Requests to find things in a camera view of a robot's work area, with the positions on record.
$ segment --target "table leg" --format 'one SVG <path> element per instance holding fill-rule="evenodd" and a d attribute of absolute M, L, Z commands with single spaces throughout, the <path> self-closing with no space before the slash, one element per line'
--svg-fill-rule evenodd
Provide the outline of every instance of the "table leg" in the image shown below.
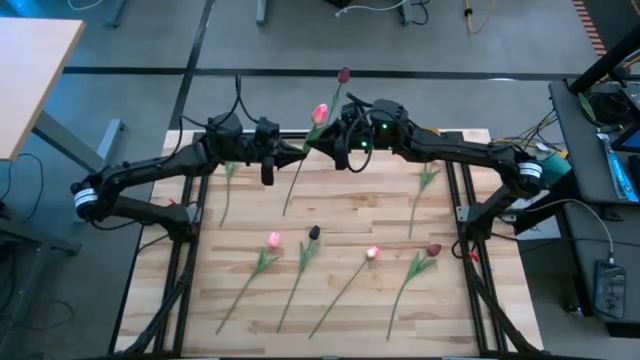
<path fill-rule="evenodd" d="M 116 29 L 120 26 L 122 20 L 122 13 L 124 12 L 124 7 L 127 5 L 127 0 L 115 0 L 113 2 L 113 8 L 111 9 L 111 14 L 107 17 L 107 25 Z"/>
<path fill-rule="evenodd" d="M 256 10 L 256 24 L 264 25 L 265 13 L 267 12 L 267 0 L 258 0 Z"/>
<path fill-rule="evenodd" d="M 95 172 L 108 162 L 113 143 L 123 128 L 120 119 L 111 120 L 97 152 L 44 111 L 40 114 L 33 133 L 85 170 Z"/>
<path fill-rule="evenodd" d="M 402 11 L 404 12 L 404 19 L 402 19 L 402 25 L 407 26 L 413 21 L 413 7 L 411 6 L 411 0 L 407 0 L 402 4 Z"/>

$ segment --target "dark red tulip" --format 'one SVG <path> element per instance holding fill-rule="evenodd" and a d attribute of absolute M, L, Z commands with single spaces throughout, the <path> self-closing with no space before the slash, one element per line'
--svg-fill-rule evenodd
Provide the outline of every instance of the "dark red tulip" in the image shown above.
<path fill-rule="evenodd" d="M 430 257 L 436 257 L 438 256 L 438 254 L 440 254 L 441 250 L 442 245 L 440 244 L 429 245 L 427 246 L 427 255 L 429 255 Z"/>
<path fill-rule="evenodd" d="M 340 72 L 338 73 L 338 82 L 340 84 L 346 84 L 347 82 L 349 82 L 350 78 L 351 70 L 349 70 L 349 68 L 347 67 L 342 68 L 342 70 L 340 70 Z"/>

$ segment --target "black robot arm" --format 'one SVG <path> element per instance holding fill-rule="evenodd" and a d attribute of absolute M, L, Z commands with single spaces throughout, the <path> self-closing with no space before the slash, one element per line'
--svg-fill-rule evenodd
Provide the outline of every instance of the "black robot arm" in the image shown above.
<path fill-rule="evenodd" d="M 480 144 L 452 139 L 437 130 L 425 129 L 409 119 L 407 110 L 390 100 L 365 103 L 353 95 L 354 102 L 343 106 L 340 117 L 328 125 L 319 138 L 309 144 L 334 159 L 336 170 L 349 168 L 360 172 L 374 150 L 390 150 L 409 162 L 446 160 L 496 170 L 503 185 L 487 201 L 460 209 L 464 234 L 468 240 L 491 237 L 493 219 L 519 198 L 531 198 L 540 192 L 542 168 L 534 157 L 513 145 Z M 360 169 L 349 164 L 349 153 L 368 153 Z"/>
<path fill-rule="evenodd" d="M 305 153 L 280 139 L 278 124 L 260 118 L 255 133 L 243 134 L 235 114 L 210 118 L 204 136 L 166 157 L 109 166 L 71 187 L 80 218 L 102 221 L 120 216 L 140 222 L 158 223 L 171 239 L 193 236 L 193 215 L 183 205 L 159 206 L 121 196 L 132 186 L 173 176 L 213 173 L 227 161 L 261 164 L 262 183 L 273 185 L 273 168 L 305 158 Z"/>

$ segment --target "wood plank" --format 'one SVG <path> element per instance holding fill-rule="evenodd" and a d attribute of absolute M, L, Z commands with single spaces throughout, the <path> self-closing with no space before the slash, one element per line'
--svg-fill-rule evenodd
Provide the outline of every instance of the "wood plank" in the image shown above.
<path fill-rule="evenodd" d="M 464 134 L 470 141 L 490 139 L 487 130 Z M 176 133 L 169 132 L 164 153 L 175 144 Z M 362 154 L 354 153 L 352 158 L 353 162 L 364 160 Z M 418 200 L 414 235 L 408 238 L 421 168 L 379 151 L 364 173 L 338 172 L 328 157 L 312 151 L 282 217 L 296 166 L 276 172 L 273 187 L 262 186 L 259 166 L 241 166 L 231 181 L 231 204 L 222 229 L 218 223 L 226 197 L 225 178 L 224 170 L 218 169 L 210 179 L 183 354 L 477 355 L 462 263 L 450 252 L 457 235 L 445 173 Z M 480 201 L 500 186 L 500 177 L 492 170 L 472 167 L 472 176 Z M 158 182 L 153 200 L 177 199 L 181 189 L 182 179 Z M 299 242 L 314 224 L 323 229 L 320 248 L 300 281 L 281 332 L 276 333 L 297 274 Z M 225 328 L 214 335 L 272 231 L 282 235 L 283 244 L 276 251 L 281 259 L 253 281 Z M 512 235 L 499 222 L 495 231 Z M 160 235 L 161 229 L 151 227 L 145 230 L 143 243 Z M 410 261 L 432 243 L 442 244 L 442 253 L 434 266 L 407 286 L 387 342 L 391 308 Z M 378 259 L 355 279 L 316 336 L 308 340 L 327 306 L 360 265 L 364 251 L 373 245 L 381 249 Z M 517 245 L 492 239 L 487 246 L 500 304 L 527 339 L 542 348 Z M 169 241 L 161 242 L 138 256 L 117 349 L 131 344 L 157 310 L 170 248 Z M 489 341 L 494 343 L 486 307 L 483 318 Z M 172 336 L 171 329 L 167 346 Z"/>
<path fill-rule="evenodd" d="M 80 20 L 0 17 L 0 160 L 20 153 L 83 30 Z"/>

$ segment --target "wire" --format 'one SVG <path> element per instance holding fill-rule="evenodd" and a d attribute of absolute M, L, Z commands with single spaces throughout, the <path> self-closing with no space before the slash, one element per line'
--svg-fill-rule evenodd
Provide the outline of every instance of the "wire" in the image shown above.
<path fill-rule="evenodd" d="M 427 7 L 425 5 L 427 5 L 430 2 L 431 0 L 427 0 L 427 1 L 420 1 L 419 3 L 411 4 L 412 6 L 420 6 L 422 8 L 422 11 L 424 12 L 424 21 L 411 20 L 412 24 L 420 25 L 420 26 L 427 25 L 427 23 L 429 22 L 429 11 L 427 10 Z M 400 13 L 400 16 L 402 16 L 402 19 L 404 19 L 405 18 L 404 9 L 402 7 L 399 7 L 398 12 Z"/>
<path fill-rule="evenodd" d="M 344 147 L 347 149 L 347 151 L 349 149 L 349 140 L 351 138 L 351 133 L 355 129 L 356 125 L 360 121 L 362 121 L 362 119 L 366 120 L 367 119 L 367 115 L 369 115 L 372 112 L 376 112 L 376 111 L 384 112 L 387 115 L 391 116 L 388 112 L 386 112 L 384 110 L 379 110 L 379 109 L 369 109 L 369 110 L 365 111 L 354 122 L 351 123 L 351 125 L 349 126 L 349 129 L 347 130 L 347 134 L 345 136 L 345 142 L 344 142 Z M 351 167 L 351 163 L 349 161 L 349 155 L 347 155 L 347 168 L 349 168 L 349 170 L 351 170 L 351 172 L 353 172 L 353 173 L 360 173 L 360 172 L 364 171 L 364 169 L 367 168 L 367 165 L 369 165 L 369 162 L 371 161 L 371 155 L 373 155 L 373 126 L 371 125 L 371 123 L 367 123 L 367 125 L 369 125 L 369 146 L 371 146 L 371 148 L 369 149 L 369 152 L 367 153 L 367 159 L 364 161 L 364 164 L 362 164 L 362 166 L 357 170 L 352 168 Z"/>
<path fill-rule="evenodd" d="M 20 223 L 24 224 L 27 221 L 31 220 L 31 218 L 33 218 L 33 216 L 35 215 L 36 211 L 38 210 L 38 206 L 40 206 L 40 200 L 42 200 L 42 193 L 44 192 L 44 166 L 42 165 L 42 160 L 40 160 L 40 158 L 38 158 L 37 156 L 31 154 L 31 153 L 22 153 L 20 155 L 18 155 L 19 157 L 22 156 L 26 156 L 26 157 L 30 157 L 32 159 L 34 159 L 35 161 L 38 162 L 38 167 L 40 169 L 40 190 L 38 191 L 38 197 L 36 198 L 36 202 L 33 205 L 33 208 L 31 209 L 31 212 L 29 212 L 29 215 L 27 215 L 27 217 L 25 217 L 23 220 L 20 221 Z M 11 191 L 11 186 L 12 186 L 12 170 L 13 170 L 13 164 L 14 162 L 9 164 L 9 169 L 8 169 L 8 176 L 7 176 L 7 189 L 5 190 L 5 192 L 2 194 L 2 197 L 0 197 L 0 202 L 4 201 L 4 199 L 7 197 L 7 195 L 9 195 L 9 192 Z"/>
<path fill-rule="evenodd" d="M 75 318 L 76 314 L 75 311 L 73 310 L 73 307 L 71 305 L 69 305 L 69 303 L 67 303 L 66 301 L 62 301 L 62 300 L 52 300 L 51 301 L 53 304 L 60 304 L 62 306 L 64 306 L 67 309 L 67 313 L 68 315 L 59 321 L 56 321 L 52 324 L 49 325 L 44 325 L 44 326 L 36 326 L 36 325 L 31 325 L 31 324 L 24 324 L 24 323 L 15 323 L 12 324 L 11 327 L 9 329 L 13 329 L 13 328 L 18 328 L 18 329 L 24 329 L 24 330 L 30 330 L 30 331 L 47 331 L 47 330 L 51 330 L 51 329 L 55 329 L 59 326 L 62 326 L 66 323 L 69 323 L 71 321 L 73 321 L 73 319 Z"/>
<path fill-rule="evenodd" d="M 404 3 L 406 3 L 408 0 L 400 0 L 397 4 L 393 5 L 393 6 L 389 6 L 387 8 L 372 8 L 369 6 L 362 6 L 362 5 L 356 5 L 356 6 L 348 6 L 338 12 L 336 12 L 334 14 L 335 17 L 340 17 L 340 15 L 342 13 L 346 13 L 349 10 L 353 10 L 353 9 L 364 9 L 364 10 L 371 10 L 371 11 L 389 11 L 389 10 L 393 10 L 399 6 L 402 6 Z"/>
<path fill-rule="evenodd" d="M 91 4 L 91 5 L 87 5 L 87 6 L 81 6 L 81 7 L 76 7 L 71 3 L 71 0 L 67 0 L 67 4 L 69 4 L 69 7 L 75 11 L 83 11 L 83 10 L 89 10 L 93 7 L 96 7 L 98 5 L 100 5 L 104 0 L 97 0 L 95 3 Z"/>
<path fill-rule="evenodd" d="M 104 226 L 100 226 L 98 224 L 96 224 L 95 220 L 91 220 L 91 226 L 93 226 L 94 228 L 98 229 L 98 230 L 102 230 L 102 231 L 113 231 L 113 230 L 118 230 L 118 229 L 122 229 L 123 227 L 127 227 L 129 225 L 133 225 L 135 223 L 137 223 L 137 220 L 131 220 L 128 221 L 126 223 L 122 223 L 120 225 L 116 225 L 116 226 L 112 226 L 112 227 L 104 227 Z"/>
<path fill-rule="evenodd" d="M 478 35 L 484 29 L 484 27 L 487 26 L 489 20 L 491 19 L 491 16 L 493 16 L 493 13 L 496 10 L 496 0 L 493 0 L 491 2 L 491 10 L 489 10 L 489 15 L 487 15 L 487 18 L 484 20 L 484 23 L 478 30 L 473 30 L 473 25 L 471 24 L 471 14 L 473 13 L 473 10 L 471 9 L 471 0 L 465 0 L 465 3 L 467 4 L 467 9 L 465 9 L 464 16 L 467 18 L 467 29 L 469 30 L 469 33 L 471 35 Z"/>
<path fill-rule="evenodd" d="M 140 252 L 142 250 L 144 250 L 145 248 L 157 243 L 158 241 L 164 240 L 164 239 L 166 239 L 168 237 L 169 237 L 169 234 L 165 234 L 165 235 L 160 236 L 159 238 L 157 238 L 155 240 L 149 241 L 148 243 L 146 243 L 146 244 L 142 245 L 140 248 L 138 248 L 138 251 L 136 252 L 136 254 L 140 254 Z"/>
<path fill-rule="evenodd" d="M 10 288 L 9 288 L 9 295 L 7 296 L 7 298 L 4 300 L 4 303 L 2 303 L 2 306 L 0 306 L 0 314 L 4 314 L 5 310 L 7 310 L 7 307 L 9 307 L 9 304 L 11 304 L 11 299 L 13 298 L 13 294 L 16 291 L 16 248 L 15 246 L 11 247 L 11 265 L 9 268 L 9 274 L 7 275 L 7 277 L 5 278 L 5 280 L 3 281 L 2 287 L 4 288 L 6 286 L 6 283 L 9 282 Z"/>
<path fill-rule="evenodd" d="M 589 210 L 589 212 L 598 220 L 598 222 L 600 222 L 600 225 L 602 225 L 602 228 L 607 233 L 607 238 L 609 239 L 609 258 L 612 260 L 613 259 L 613 239 L 611 238 L 611 234 L 609 233 L 609 228 L 607 228 L 607 225 L 604 223 L 604 221 L 602 221 L 602 219 L 600 219 L 600 216 L 598 216 L 598 214 L 596 214 L 596 212 L 593 211 L 592 208 L 590 208 L 587 204 L 583 203 L 582 201 L 579 201 L 579 200 L 576 200 L 576 199 L 561 199 L 561 200 L 552 201 L 552 202 L 550 202 L 548 204 L 545 204 L 543 206 L 537 207 L 535 209 L 526 208 L 526 209 L 524 209 L 524 211 L 525 212 L 535 212 L 535 211 L 538 211 L 538 210 L 545 209 L 545 208 L 547 208 L 549 206 L 552 206 L 552 205 L 555 205 L 555 204 L 560 204 L 560 203 L 565 203 L 565 202 L 573 202 L 573 203 L 576 203 L 576 204 L 580 204 L 585 209 Z"/>

